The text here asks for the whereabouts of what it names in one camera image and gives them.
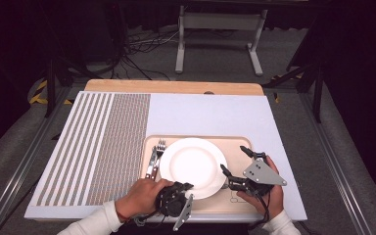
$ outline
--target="human hand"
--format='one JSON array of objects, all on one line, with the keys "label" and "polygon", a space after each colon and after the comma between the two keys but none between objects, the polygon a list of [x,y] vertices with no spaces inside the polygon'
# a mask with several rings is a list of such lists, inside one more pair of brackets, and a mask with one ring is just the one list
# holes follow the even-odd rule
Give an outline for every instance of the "human hand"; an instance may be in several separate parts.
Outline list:
[{"label": "human hand", "polygon": [[161,179],[158,183],[152,179],[138,179],[123,198],[115,201],[117,214],[131,218],[138,213],[148,214],[155,210],[155,199],[166,186],[173,182]]},{"label": "human hand", "polygon": [[[267,156],[267,163],[276,173],[279,173],[279,170],[277,169],[273,160],[269,156]],[[280,185],[274,185],[274,187],[271,189],[269,194],[270,194],[270,204],[268,205],[269,219],[272,219],[277,214],[283,211],[283,189]],[[266,194],[262,197],[266,204],[268,203],[269,194]],[[243,191],[237,192],[237,196],[244,199],[246,202],[250,203],[251,205],[255,206],[258,213],[260,214],[265,213],[265,209],[262,203],[257,198],[250,196],[246,192],[243,192]]]}]

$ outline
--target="beige placemat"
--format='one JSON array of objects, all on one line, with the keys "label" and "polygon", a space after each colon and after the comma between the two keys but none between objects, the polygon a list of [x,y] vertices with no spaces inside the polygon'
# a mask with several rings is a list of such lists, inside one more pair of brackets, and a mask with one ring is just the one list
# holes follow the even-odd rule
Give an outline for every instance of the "beige placemat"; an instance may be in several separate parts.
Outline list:
[{"label": "beige placemat", "polygon": [[[188,138],[196,137],[206,139],[218,147],[227,160],[228,169],[234,176],[243,177],[244,169],[252,163],[246,154],[244,154],[240,146],[251,148],[250,141],[244,137],[217,137],[217,136],[149,136],[145,140],[143,157],[141,163],[140,177],[145,177],[148,168],[149,159],[151,158],[152,148],[158,144],[160,139],[166,141],[166,145],[170,146],[173,142]],[[161,179],[161,172],[157,175],[157,181]],[[192,213],[245,213],[256,212],[256,209],[236,196],[236,192],[229,188],[220,189],[217,193],[206,199],[195,200],[193,203]]]}]

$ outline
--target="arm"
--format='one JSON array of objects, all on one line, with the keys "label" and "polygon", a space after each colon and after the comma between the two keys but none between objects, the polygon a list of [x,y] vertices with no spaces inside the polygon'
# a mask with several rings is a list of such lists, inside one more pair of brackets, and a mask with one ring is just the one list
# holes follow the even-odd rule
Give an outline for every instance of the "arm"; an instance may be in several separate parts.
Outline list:
[{"label": "arm", "polygon": [[103,204],[84,219],[72,223],[59,235],[106,234],[118,229],[131,217],[139,213],[151,213],[155,210],[155,198],[166,186],[173,182],[161,179],[158,183],[152,179],[139,179],[123,198]]},{"label": "arm", "polygon": [[[279,170],[269,156],[267,156],[267,162],[274,171],[279,173]],[[257,198],[241,191],[237,192],[237,196],[253,205],[258,213],[264,214],[264,207]],[[263,199],[267,204],[268,195],[265,195]],[[270,191],[270,204],[268,205],[268,210],[269,221],[264,225],[264,230],[268,231],[271,235],[301,234],[283,209],[283,189],[280,185],[275,185]]]}]

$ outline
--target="striped mat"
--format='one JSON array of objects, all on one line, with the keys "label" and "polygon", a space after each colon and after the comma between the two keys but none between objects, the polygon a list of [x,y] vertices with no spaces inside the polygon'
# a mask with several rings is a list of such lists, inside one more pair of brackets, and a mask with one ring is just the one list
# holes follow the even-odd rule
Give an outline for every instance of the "striped mat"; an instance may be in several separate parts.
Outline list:
[{"label": "striped mat", "polygon": [[150,94],[80,92],[36,206],[95,206],[126,194],[139,177]]}]

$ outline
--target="white plate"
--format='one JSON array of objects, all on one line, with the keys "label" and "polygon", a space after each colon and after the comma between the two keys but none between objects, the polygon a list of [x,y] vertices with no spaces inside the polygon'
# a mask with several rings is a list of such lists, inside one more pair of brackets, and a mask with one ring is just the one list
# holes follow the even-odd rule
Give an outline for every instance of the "white plate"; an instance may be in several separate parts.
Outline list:
[{"label": "white plate", "polygon": [[227,167],[227,160],[212,142],[186,138],[166,148],[160,173],[167,180],[193,184],[186,195],[194,194],[194,200],[198,200],[213,195],[224,184],[221,164]]}]

